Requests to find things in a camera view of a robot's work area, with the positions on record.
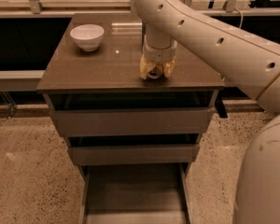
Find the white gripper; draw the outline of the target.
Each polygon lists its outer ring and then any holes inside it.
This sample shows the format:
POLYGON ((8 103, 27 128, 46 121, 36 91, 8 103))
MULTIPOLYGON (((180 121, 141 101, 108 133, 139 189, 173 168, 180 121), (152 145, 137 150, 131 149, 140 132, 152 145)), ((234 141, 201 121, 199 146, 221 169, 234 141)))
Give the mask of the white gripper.
POLYGON ((155 67, 155 63, 163 63, 163 74, 170 77, 175 68, 175 54, 177 42, 174 41, 169 48, 156 49, 146 41, 143 45, 143 56, 140 59, 140 75, 142 79, 147 79, 147 74, 155 67))

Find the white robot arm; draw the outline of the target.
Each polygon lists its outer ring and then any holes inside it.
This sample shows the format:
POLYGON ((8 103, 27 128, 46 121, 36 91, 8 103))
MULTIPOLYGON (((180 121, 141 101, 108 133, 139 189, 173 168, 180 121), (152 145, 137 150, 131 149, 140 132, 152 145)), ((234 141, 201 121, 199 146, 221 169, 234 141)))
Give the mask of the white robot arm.
POLYGON ((273 114, 246 150, 232 224, 280 224, 280 45, 190 8, 191 0, 133 0, 146 24, 142 78, 170 76, 183 45, 273 114))

